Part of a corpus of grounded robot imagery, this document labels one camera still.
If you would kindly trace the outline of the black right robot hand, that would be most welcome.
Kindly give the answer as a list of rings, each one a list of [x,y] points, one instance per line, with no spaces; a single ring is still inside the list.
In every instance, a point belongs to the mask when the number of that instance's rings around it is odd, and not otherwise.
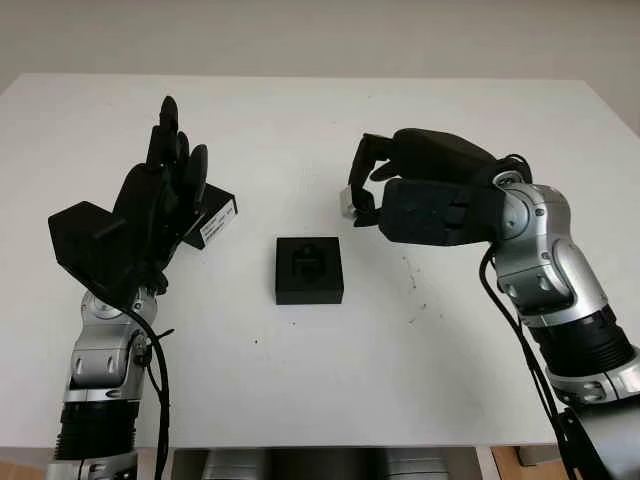
[[[394,177],[454,184],[474,181],[481,170],[497,158],[457,135],[433,130],[405,128],[390,138],[366,133],[362,136],[347,185],[354,208],[354,225],[377,223],[373,195],[364,189],[368,180]]]

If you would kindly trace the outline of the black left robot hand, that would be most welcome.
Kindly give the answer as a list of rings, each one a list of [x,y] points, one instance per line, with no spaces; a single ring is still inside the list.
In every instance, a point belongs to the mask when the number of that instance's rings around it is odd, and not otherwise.
[[[178,106],[163,99],[146,160],[125,177],[113,213],[133,230],[136,284],[157,295],[168,288],[164,269],[203,210],[208,171],[204,144],[189,146],[179,129]]]

